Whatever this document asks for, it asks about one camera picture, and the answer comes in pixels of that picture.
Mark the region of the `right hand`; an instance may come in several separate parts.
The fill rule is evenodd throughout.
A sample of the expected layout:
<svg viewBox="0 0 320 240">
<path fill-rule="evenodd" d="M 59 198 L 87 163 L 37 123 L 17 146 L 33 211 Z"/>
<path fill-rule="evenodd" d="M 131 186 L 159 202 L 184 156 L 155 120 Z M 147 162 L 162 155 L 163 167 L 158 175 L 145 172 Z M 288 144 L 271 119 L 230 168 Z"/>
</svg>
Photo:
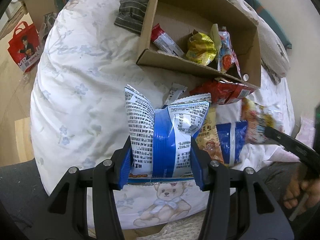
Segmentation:
<svg viewBox="0 0 320 240">
<path fill-rule="evenodd" d="M 302 192 L 308 194 L 309 197 L 301 208 L 299 214 L 304 213 L 319 202 L 319 178 L 305 180 L 306 171 L 307 168 L 304 164 L 298 165 L 283 197 L 284 206 L 287 209 L 292 209 L 298 205 L 298 198 Z"/>
</svg>

